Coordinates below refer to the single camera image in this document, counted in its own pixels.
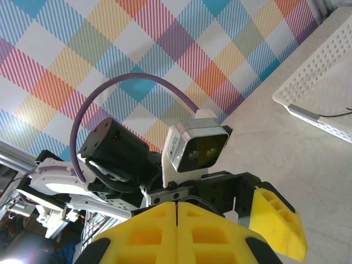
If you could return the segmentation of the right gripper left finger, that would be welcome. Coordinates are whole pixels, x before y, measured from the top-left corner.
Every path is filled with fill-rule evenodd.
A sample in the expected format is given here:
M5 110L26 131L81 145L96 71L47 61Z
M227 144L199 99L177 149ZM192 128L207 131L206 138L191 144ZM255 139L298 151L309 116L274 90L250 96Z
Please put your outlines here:
M165 202L100 233L74 264L176 264L176 204Z

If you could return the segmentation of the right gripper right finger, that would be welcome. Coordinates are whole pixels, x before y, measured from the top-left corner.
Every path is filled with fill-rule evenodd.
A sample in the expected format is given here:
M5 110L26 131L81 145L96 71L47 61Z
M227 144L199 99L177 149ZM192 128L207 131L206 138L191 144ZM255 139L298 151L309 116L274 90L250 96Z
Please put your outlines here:
M259 233L188 202L177 211L179 264L283 264Z

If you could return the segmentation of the white perforated plastic basket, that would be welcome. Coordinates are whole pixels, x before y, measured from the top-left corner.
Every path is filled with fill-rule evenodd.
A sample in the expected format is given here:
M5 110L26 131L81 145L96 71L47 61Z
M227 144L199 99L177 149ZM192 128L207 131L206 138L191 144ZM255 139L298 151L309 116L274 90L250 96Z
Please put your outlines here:
M352 144L352 17L273 94L291 115Z

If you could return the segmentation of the aluminium frame post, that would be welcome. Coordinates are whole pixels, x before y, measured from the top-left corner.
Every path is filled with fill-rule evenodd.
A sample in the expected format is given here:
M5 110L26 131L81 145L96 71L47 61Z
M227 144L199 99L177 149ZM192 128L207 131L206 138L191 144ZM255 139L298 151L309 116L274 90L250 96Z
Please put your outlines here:
M0 140L0 164L20 173L37 167L35 157Z
M352 7L352 0L311 0L317 9L318 24L324 22L336 9L340 7Z

